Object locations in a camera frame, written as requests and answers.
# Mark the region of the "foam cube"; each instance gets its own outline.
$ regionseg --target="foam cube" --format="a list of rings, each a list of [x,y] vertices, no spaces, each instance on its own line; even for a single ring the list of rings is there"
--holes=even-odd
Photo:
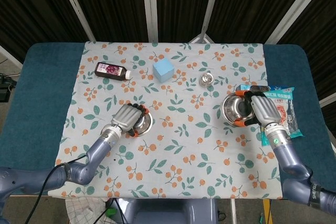
[[[166,58],[153,64],[153,72],[155,77],[162,83],[173,77],[174,66]]]

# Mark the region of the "white pole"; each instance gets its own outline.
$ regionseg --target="white pole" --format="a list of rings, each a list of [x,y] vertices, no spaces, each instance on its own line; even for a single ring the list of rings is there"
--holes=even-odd
[[[265,44],[276,44],[312,0],[295,0]]]
[[[230,199],[230,203],[231,203],[232,224],[237,224],[237,213],[236,213],[235,199]]]
[[[159,41],[156,0],[144,0],[149,42]]]
[[[336,93],[331,94],[330,96],[322,99],[320,101],[320,107],[322,108],[322,107],[327,106],[328,104],[333,103],[335,101],[336,101]]]
[[[206,7],[206,12],[205,12],[204,20],[203,20],[202,31],[201,31],[201,34],[199,35],[199,41],[204,40],[205,33],[208,30],[208,26],[209,26],[212,10],[214,8],[214,4],[215,4],[215,0],[209,0],[208,1],[208,6]]]
[[[82,27],[86,33],[86,35],[88,36],[89,40],[91,41],[96,41],[95,36],[93,35],[93,32],[89,26],[89,23],[87,21],[87,19],[85,18],[85,15],[82,11],[82,8],[80,7],[80,4],[78,2],[78,0],[69,0],[75,13],[77,14],[77,17],[80,21],[80,23],[82,24]]]
[[[8,60],[10,60],[19,69],[22,69],[22,63],[19,62],[13,55],[11,55],[5,48],[0,46],[0,54],[4,55]]]

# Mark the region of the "bottle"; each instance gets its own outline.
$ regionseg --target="bottle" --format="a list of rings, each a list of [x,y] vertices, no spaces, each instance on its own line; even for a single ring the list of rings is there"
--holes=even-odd
[[[125,67],[104,62],[97,63],[94,73],[99,77],[110,78],[119,81],[129,80],[131,75],[131,71],[127,70]]]

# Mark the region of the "floral tablecloth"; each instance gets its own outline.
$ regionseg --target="floral tablecloth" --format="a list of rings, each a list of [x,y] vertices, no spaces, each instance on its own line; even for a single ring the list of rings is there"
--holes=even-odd
[[[152,65],[167,58],[173,78]],[[132,79],[95,76],[99,61],[123,65]],[[198,84],[210,71],[209,88]],[[258,125],[231,127],[220,104],[239,84],[267,84],[261,44],[87,42],[78,66],[56,164],[83,155],[122,104],[145,104],[154,118],[142,137],[123,136],[87,186],[66,183],[57,197],[278,198],[278,162],[261,146]]]

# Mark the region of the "stainless steel bowl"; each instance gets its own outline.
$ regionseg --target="stainless steel bowl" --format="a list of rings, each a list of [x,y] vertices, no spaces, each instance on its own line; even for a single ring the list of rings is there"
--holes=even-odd
[[[222,115],[224,119],[232,126],[235,121],[246,121],[254,116],[253,109],[244,97],[239,97],[235,93],[229,94],[222,104]]]
[[[151,113],[148,113],[141,117],[134,125],[133,129],[137,131],[138,135],[141,136],[147,133],[153,125],[153,117]]]

